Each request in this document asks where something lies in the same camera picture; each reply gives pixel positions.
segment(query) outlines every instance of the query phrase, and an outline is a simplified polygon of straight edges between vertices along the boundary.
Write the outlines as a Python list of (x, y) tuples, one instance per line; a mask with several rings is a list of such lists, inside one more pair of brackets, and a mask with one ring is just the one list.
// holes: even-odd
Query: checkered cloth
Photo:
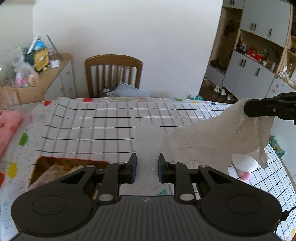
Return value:
[[(190, 103), (82, 103), (59, 98), (48, 129), (42, 138), (40, 155), (63, 158), (127, 161), (134, 152), (134, 132), (139, 121), (148, 121), (170, 134), (176, 128), (219, 116), (230, 105)], [(269, 192), (290, 210), (296, 196), (287, 173), (270, 145), (265, 148), (271, 162), (267, 169), (251, 173), (248, 184)], [(234, 166), (229, 175), (239, 179)], [(281, 222), (278, 236), (289, 236), (296, 225), (296, 210)]]

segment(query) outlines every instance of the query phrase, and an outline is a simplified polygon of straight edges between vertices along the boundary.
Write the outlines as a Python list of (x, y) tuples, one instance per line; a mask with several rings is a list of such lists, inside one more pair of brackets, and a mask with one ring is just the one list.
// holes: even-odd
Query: green dot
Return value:
[(20, 139), (19, 145), (24, 146), (28, 142), (28, 134), (24, 133)]

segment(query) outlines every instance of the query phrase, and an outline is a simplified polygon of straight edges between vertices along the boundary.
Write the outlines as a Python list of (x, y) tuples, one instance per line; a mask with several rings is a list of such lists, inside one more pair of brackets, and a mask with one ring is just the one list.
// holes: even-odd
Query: black cable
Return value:
[(282, 214), (281, 214), (281, 219), (279, 220), (277, 226), (276, 226), (276, 229), (274, 230), (274, 233), (276, 235), (276, 231), (277, 231), (277, 228), (279, 227), (280, 223), (282, 221), (286, 221), (287, 218), (289, 217), (290, 213), (293, 212), (293, 210), (296, 209), (296, 206), (294, 206), (293, 208), (290, 209), (290, 211), (284, 211)]

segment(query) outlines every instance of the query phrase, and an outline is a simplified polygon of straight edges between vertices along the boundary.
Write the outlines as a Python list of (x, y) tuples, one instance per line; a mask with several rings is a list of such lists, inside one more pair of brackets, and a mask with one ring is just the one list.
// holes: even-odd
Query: screw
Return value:
[(102, 202), (109, 202), (113, 199), (113, 196), (111, 194), (102, 194), (99, 196), (99, 200)]
[(191, 201), (194, 199), (194, 196), (190, 193), (184, 193), (184, 194), (180, 195), (180, 199), (182, 201)]

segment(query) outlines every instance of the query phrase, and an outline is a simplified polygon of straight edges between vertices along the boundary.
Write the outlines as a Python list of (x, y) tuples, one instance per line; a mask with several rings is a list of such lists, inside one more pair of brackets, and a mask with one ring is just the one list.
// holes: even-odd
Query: light blue plastic bag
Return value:
[(143, 89), (137, 89), (131, 85), (120, 82), (113, 93), (118, 97), (150, 97), (150, 92)]

